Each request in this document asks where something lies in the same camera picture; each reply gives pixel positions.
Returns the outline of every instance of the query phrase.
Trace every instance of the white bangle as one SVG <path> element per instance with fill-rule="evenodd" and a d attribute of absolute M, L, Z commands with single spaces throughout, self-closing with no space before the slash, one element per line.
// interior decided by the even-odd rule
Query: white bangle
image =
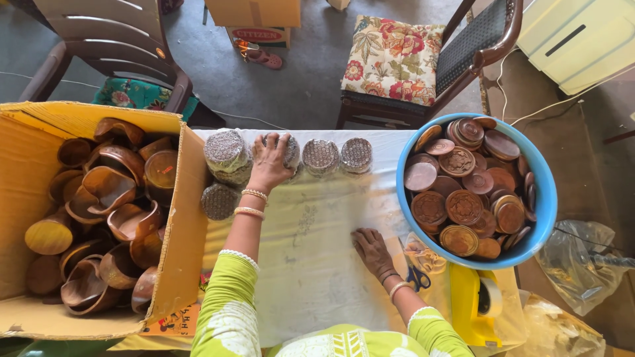
<path fill-rule="evenodd" d="M 265 200 L 265 203 L 268 202 L 269 198 L 267 197 L 266 194 L 260 192 L 260 191 L 256 191 L 256 190 L 252 190 L 252 189 L 244 189 L 241 194 L 252 194 L 254 196 L 260 197 L 262 199 Z"/>
<path fill-rule="evenodd" d="M 258 218 L 261 218 L 262 220 L 265 220 L 265 213 L 263 211 L 258 211 L 258 210 L 255 210 L 253 208 L 236 207 L 236 209 L 234 210 L 234 215 L 237 215 L 239 213 L 244 213 L 246 215 L 256 216 Z"/>
<path fill-rule="evenodd" d="M 407 282 L 405 282 L 405 281 L 402 281 L 402 282 L 400 282 L 400 283 L 397 283 L 397 285 L 395 285 L 395 286 L 392 288 L 391 293 L 390 293 L 390 294 L 388 294 L 388 296 L 391 298 L 391 302 L 392 302 L 393 304 L 394 304 L 394 301 L 392 300 L 392 298 L 395 296 L 395 293 L 397 292 L 397 290 L 401 289 L 402 287 L 404 287 L 404 286 L 406 286 L 406 285 L 408 285 L 408 283 L 407 283 Z"/>

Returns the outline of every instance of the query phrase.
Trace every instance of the white lace trim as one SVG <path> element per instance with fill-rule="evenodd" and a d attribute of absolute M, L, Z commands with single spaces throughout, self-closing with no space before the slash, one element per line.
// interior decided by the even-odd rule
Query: white lace trim
<path fill-rule="evenodd" d="M 230 249 L 223 249 L 220 251 L 220 253 L 218 253 L 218 255 L 221 254 L 231 254 L 231 255 L 235 255 L 237 257 L 241 257 L 244 260 L 247 260 L 249 262 L 249 264 L 251 264 L 251 266 L 253 266 L 254 269 L 256 269 L 256 271 L 260 271 L 260 268 L 258 267 L 258 264 L 251 258 L 249 258 L 247 256 L 247 254 L 241 253 L 241 252 L 237 252 L 235 250 L 230 250 Z"/>
<path fill-rule="evenodd" d="M 408 320 L 408 328 L 406 329 L 406 331 L 408 332 L 408 336 L 410 336 L 410 323 L 412 322 L 412 320 L 419 320 L 418 318 L 415 318 L 415 316 L 420 313 L 421 311 L 425 310 L 425 309 L 432 309 L 435 310 L 436 312 L 439 312 L 437 309 L 435 309 L 432 306 L 425 306 L 420 308 L 419 310 L 415 311 L 414 314 L 412 314 L 412 316 L 410 316 L 410 320 Z"/>

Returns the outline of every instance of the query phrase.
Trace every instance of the woman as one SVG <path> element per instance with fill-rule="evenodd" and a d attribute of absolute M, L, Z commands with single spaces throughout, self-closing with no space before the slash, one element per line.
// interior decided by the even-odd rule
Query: woman
<path fill-rule="evenodd" d="M 256 138 L 251 178 L 206 289 L 192 343 L 192 356 L 260 356 L 253 300 L 260 228 L 269 193 L 293 175 L 292 170 L 283 166 L 289 138 L 289 134 L 280 137 L 271 133 L 267 136 L 266 147 L 261 135 Z M 472 356 L 439 311 L 428 306 L 399 277 L 379 232 L 360 228 L 352 233 L 352 244 L 366 268 L 390 294 L 408 326 L 408 335 L 337 325 L 275 346 L 266 351 L 266 357 Z"/>

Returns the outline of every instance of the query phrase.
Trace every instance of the floral cushion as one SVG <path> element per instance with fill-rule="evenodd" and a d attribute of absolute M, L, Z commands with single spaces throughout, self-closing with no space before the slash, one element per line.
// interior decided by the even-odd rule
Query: floral cushion
<path fill-rule="evenodd" d="M 162 111 L 170 99 L 172 91 L 156 84 L 126 78 L 106 78 L 104 86 L 95 94 L 91 104 L 110 105 L 134 109 Z M 181 114 L 187 121 L 199 100 L 190 97 Z"/>
<path fill-rule="evenodd" d="M 342 89 L 432 105 L 444 28 L 359 15 Z"/>

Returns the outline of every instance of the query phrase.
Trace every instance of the green sleeve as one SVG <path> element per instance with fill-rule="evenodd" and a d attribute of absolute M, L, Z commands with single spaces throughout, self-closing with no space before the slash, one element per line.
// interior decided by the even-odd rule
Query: green sleeve
<path fill-rule="evenodd" d="M 201 305 L 192 357 L 260 356 L 253 301 L 257 271 L 245 254 L 220 251 Z"/>
<path fill-rule="evenodd" d="M 412 315 L 408 322 L 408 335 L 417 340 L 431 357 L 474 356 L 452 325 L 431 306 L 423 307 Z"/>

